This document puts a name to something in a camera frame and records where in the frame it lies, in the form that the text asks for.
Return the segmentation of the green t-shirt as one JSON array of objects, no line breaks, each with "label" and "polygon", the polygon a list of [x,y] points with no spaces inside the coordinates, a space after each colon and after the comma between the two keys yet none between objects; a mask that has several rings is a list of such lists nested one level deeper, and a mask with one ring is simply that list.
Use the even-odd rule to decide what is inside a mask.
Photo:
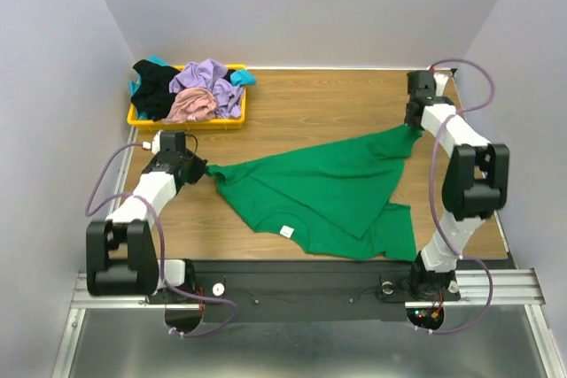
[{"label": "green t-shirt", "polygon": [[222,198],[256,233],[305,253],[412,261],[411,209],[392,202],[420,130],[401,125],[233,166],[209,166]]}]

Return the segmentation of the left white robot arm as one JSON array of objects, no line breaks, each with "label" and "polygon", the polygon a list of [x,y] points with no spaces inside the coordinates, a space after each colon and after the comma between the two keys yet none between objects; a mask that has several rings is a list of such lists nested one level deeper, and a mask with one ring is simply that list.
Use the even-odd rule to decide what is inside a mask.
[{"label": "left white robot arm", "polygon": [[124,202],[86,229],[86,280],[89,293],[105,296],[152,296],[169,286],[195,290],[188,260],[165,259],[165,236],[159,214],[183,186],[204,176],[207,161],[187,148],[190,135],[159,131],[149,143],[129,143],[152,153]]}]

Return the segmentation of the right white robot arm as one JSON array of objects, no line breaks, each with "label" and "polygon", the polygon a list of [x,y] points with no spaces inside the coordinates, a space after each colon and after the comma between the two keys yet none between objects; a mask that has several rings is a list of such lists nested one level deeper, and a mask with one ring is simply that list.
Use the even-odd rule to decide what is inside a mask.
[{"label": "right white robot arm", "polygon": [[449,163],[442,185],[444,211],[432,214],[436,230],[410,268],[408,286],[415,297],[455,289],[454,270],[473,234],[507,201],[509,148],[491,143],[443,95],[448,76],[432,70],[407,74],[405,124],[435,137]]}]

